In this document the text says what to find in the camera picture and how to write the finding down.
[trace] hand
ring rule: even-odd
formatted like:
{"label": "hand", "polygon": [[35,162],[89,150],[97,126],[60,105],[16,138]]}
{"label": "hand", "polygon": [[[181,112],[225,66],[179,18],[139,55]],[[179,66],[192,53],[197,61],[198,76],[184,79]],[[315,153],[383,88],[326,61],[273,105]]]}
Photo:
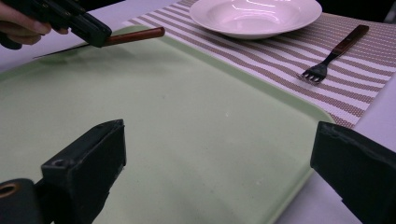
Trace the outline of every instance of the hand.
{"label": "hand", "polygon": [[[27,17],[0,1],[0,32],[6,34],[10,40],[23,45],[33,45],[41,39],[42,35],[50,31],[49,23]],[[57,32],[62,35],[68,33],[65,29]]]}

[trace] white plate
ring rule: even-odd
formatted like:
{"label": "white plate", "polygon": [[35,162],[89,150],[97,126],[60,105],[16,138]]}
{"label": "white plate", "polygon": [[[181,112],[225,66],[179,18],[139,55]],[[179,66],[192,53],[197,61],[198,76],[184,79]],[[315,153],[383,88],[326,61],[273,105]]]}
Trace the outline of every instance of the white plate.
{"label": "white plate", "polygon": [[303,28],[321,12],[315,0],[199,0],[190,9],[191,18],[206,29],[243,39]]}

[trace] wooden knife handle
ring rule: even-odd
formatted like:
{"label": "wooden knife handle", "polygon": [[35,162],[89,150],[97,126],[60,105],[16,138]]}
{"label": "wooden knife handle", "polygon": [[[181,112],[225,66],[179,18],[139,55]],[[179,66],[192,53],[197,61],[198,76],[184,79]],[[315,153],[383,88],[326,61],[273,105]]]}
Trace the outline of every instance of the wooden knife handle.
{"label": "wooden knife handle", "polygon": [[343,41],[341,41],[332,50],[332,53],[341,55],[345,53],[350,47],[352,47],[362,36],[369,31],[369,26],[359,25],[357,26]]}
{"label": "wooden knife handle", "polygon": [[125,34],[125,35],[114,35],[114,36],[109,37],[105,41],[105,44],[103,45],[103,47],[111,46],[111,45],[118,45],[118,44],[123,44],[123,43],[127,43],[127,42],[138,41],[138,40],[161,37],[164,34],[165,34],[165,29],[163,27],[158,27],[158,28],[154,28],[154,29],[133,32],[133,33]]}

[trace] placemat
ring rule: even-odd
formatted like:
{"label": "placemat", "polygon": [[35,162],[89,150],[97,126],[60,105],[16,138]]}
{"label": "placemat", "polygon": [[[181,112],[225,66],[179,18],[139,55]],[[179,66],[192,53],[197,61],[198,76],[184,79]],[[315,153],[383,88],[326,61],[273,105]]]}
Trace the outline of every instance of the placemat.
{"label": "placemat", "polygon": [[[197,25],[190,17],[196,0],[182,0],[125,24],[163,26],[166,34],[239,67],[326,110],[337,124],[352,128],[396,72],[396,25],[323,13],[303,29],[262,40],[239,40]],[[297,78],[323,61],[357,25],[370,31],[329,65],[327,78],[313,86]]]}

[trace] table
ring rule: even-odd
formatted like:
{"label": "table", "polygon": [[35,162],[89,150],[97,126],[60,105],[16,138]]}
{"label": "table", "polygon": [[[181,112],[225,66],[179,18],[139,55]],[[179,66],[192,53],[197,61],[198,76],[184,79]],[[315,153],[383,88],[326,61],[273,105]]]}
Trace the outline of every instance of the table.
{"label": "table", "polygon": [[[124,21],[166,7],[176,0],[124,1],[92,12],[111,27],[120,29]],[[32,58],[80,43],[73,35],[52,34],[32,47],[18,51],[0,49],[0,71],[28,63]],[[358,121],[354,129],[392,150],[396,149],[396,81],[391,78],[385,88],[375,97],[370,107]],[[279,218],[278,223],[360,223],[341,203],[340,197],[317,174],[313,174],[295,200]]]}

